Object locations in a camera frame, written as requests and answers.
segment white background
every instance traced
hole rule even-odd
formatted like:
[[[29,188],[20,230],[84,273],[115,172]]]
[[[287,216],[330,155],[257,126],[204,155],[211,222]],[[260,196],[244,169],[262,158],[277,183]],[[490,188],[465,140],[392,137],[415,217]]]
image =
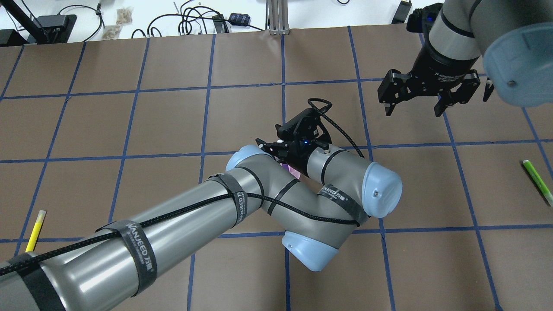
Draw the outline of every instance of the white background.
[[[422,8],[443,0],[411,0],[413,7]],[[21,0],[15,0],[24,12],[27,12]],[[167,0],[101,0],[102,13],[106,25],[115,25],[117,9],[132,7],[133,23],[125,25],[119,35],[120,39],[130,38],[136,28],[146,31],[146,27],[155,17],[162,14],[177,13],[173,1]],[[175,1],[180,7],[185,1]],[[325,28],[356,25],[390,24],[398,8],[400,0],[350,0],[349,4],[341,5],[336,0],[289,0],[289,24],[290,28]],[[71,4],[84,4],[96,8],[98,0],[25,0],[27,6],[35,16],[55,15],[64,6]],[[221,12],[225,18],[231,13],[245,13],[252,18],[251,24],[264,28],[265,24],[265,0],[193,0],[187,7],[198,5],[211,7]],[[87,38],[98,27],[99,19],[95,13],[86,8],[67,9],[62,14],[77,15],[77,22],[71,33],[69,42],[79,42]],[[158,19],[153,26],[160,29],[163,36],[178,35],[177,25],[179,17],[164,17]],[[194,24],[194,32],[199,28]],[[206,20],[208,32],[213,33],[213,22]],[[0,29],[13,29],[13,23],[8,18],[6,10],[0,8]],[[100,30],[91,41],[100,40]],[[244,27],[232,27],[231,32],[255,31]],[[26,38],[27,31],[22,30],[21,35]]]

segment blue cap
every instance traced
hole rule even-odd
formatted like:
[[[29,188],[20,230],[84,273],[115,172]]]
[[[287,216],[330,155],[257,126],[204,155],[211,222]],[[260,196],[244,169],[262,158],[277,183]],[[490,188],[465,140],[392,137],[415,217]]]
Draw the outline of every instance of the blue cap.
[[[266,154],[271,157],[270,154],[263,152],[261,149],[259,149],[259,147],[249,144],[240,148],[240,150],[238,150],[232,155],[231,159],[227,163],[226,170],[231,170],[235,168],[240,164],[240,162],[256,154]]]
[[[373,162],[365,171],[361,200],[367,215],[382,218],[395,209],[403,183],[395,172]]]
[[[286,231],[282,245],[309,270],[321,271],[338,254],[334,247],[291,231]]]
[[[484,53],[484,69],[505,102],[520,107],[553,102],[553,22],[499,37]]]

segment green marker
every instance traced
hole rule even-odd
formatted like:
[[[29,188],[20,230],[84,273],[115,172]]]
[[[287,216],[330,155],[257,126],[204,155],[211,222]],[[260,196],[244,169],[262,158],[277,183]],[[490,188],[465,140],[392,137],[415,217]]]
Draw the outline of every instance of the green marker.
[[[522,165],[528,171],[528,174],[530,174],[530,176],[534,180],[534,183],[536,183],[538,188],[540,188],[541,193],[544,195],[545,199],[549,203],[549,206],[553,206],[553,195],[551,195],[551,192],[549,191],[549,189],[545,185],[544,181],[541,180],[541,177],[536,172],[536,169],[534,168],[532,163],[530,163],[529,160],[524,160],[524,161],[522,161]]]

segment robotic arm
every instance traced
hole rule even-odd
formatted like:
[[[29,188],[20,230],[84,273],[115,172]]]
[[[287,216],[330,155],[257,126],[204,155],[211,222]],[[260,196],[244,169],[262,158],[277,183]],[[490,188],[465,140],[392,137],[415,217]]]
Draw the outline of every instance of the robotic arm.
[[[553,102],[551,0],[446,0],[415,10],[407,30],[423,33],[425,42],[409,73],[391,69],[379,86],[387,116],[416,96],[440,97],[436,117],[468,102],[480,85],[471,70],[480,55],[489,77],[484,101],[495,88],[516,106]]]
[[[0,262],[0,310],[110,310],[259,208],[286,230],[284,247],[322,270],[357,226],[395,208],[402,183],[332,145],[321,112],[308,108],[277,126],[278,142],[258,139],[225,173],[128,220],[53,252]],[[282,162],[324,186],[313,193]]]

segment yellow stick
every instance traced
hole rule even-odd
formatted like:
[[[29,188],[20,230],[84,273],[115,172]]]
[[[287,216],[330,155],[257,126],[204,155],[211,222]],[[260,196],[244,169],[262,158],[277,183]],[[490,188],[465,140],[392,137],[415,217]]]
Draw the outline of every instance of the yellow stick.
[[[38,235],[40,234],[40,229],[42,229],[42,223],[44,222],[44,216],[46,216],[46,211],[39,211],[38,216],[36,217],[36,222],[33,227],[33,232],[29,238],[29,243],[27,244],[27,249],[25,252],[32,252],[36,246],[36,241],[38,240]]]

